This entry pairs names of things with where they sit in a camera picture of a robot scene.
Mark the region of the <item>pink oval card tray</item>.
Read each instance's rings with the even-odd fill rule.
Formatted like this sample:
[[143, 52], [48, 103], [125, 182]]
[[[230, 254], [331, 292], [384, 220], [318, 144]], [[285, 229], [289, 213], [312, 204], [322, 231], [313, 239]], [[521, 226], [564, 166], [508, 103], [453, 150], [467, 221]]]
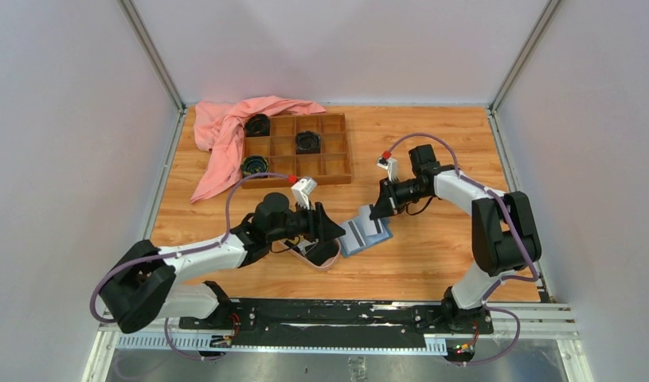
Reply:
[[324, 264], [323, 267], [318, 267], [318, 266], [315, 266], [313, 263], [310, 263], [305, 258], [305, 252], [311, 245], [314, 245], [314, 244], [317, 244], [317, 243], [324, 243], [324, 242], [320, 242], [320, 241], [318, 241], [318, 242], [310, 242], [308, 240], [302, 240], [302, 241], [299, 241], [297, 243], [295, 240], [285, 240], [283, 244], [287, 247], [288, 252], [293, 254], [296, 258], [300, 259], [307, 266], [312, 267], [312, 268], [314, 268], [315, 270], [318, 270], [318, 271], [327, 271], [328, 269], [330, 269], [336, 263], [336, 261], [340, 257], [340, 249], [341, 249], [341, 246], [340, 246], [340, 243], [338, 242], [338, 240], [331, 240], [331, 241], [327, 241], [327, 242], [337, 242], [338, 245], [339, 245], [339, 253], [333, 260], [327, 261]]

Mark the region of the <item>teal leather card holder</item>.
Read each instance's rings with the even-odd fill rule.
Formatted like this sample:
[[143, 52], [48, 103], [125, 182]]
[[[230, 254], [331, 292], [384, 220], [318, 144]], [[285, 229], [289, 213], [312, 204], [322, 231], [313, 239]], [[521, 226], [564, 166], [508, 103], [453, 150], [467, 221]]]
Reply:
[[[358, 217], [358, 215], [351, 219], [351, 220], [355, 221], [355, 224], [357, 224], [357, 222], [356, 222], [357, 217]], [[371, 247], [373, 247], [373, 246], [375, 246], [377, 244], [383, 243], [383, 242], [393, 238], [393, 234], [389, 230], [388, 219], [387, 218], [381, 218], [380, 220], [382, 221], [382, 225], [383, 225], [385, 231], [382, 234], [379, 234], [379, 235], [365, 236], [366, 247], [365, 247], [365, 249], [363, 251], [365, 251], [365, 250], [367, 250], [367, 249], [369, 249], [369, 248], [371, 248]]]

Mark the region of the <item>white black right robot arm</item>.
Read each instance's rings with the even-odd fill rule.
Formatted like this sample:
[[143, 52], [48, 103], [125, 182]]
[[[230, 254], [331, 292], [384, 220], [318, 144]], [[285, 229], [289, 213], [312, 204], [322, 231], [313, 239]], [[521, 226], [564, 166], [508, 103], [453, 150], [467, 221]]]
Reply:
[[436, 320], [452, 332], [461, 332], [483, 315], [484, 305], [505, 281], [537, 282], [534, 264], [541, 258], [541, 244], [530, 206], [521, 192], [504, 193], [468, 177], [456, 165], [443, 165], [430, 145], [409, 152], [413, 177], [401, 181], [397, 162], [384, 152], [377, 165], [387, 177], [379, 182], [379, 197], [372, 206], [373, 220], [407, 211], [421, 199], [438, 198], [460, 208], [471, 218], [473, 263], [440, 302]]

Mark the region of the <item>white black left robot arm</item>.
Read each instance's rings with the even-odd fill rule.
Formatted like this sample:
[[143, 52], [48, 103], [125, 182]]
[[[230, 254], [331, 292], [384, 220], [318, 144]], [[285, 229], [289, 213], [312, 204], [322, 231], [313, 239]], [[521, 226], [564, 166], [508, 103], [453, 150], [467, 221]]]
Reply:
[[269, 193], [234, 228], [211, 240], [157, 247], [150, 240], [132, 245], [102, 278], [92, 301], [102, 299], [110, 323], [135, 333], [160, 318], [200, 318], [212, 329], [224, 327], [230, 307], [211, 282], [188, 282], [219, 270], [247, 267], [263, 259], [275, 242], [310, 243], [306, 261], [322, 265], [339, 253], [345, 230], [323, 204], [291, 209], [282, 193]]

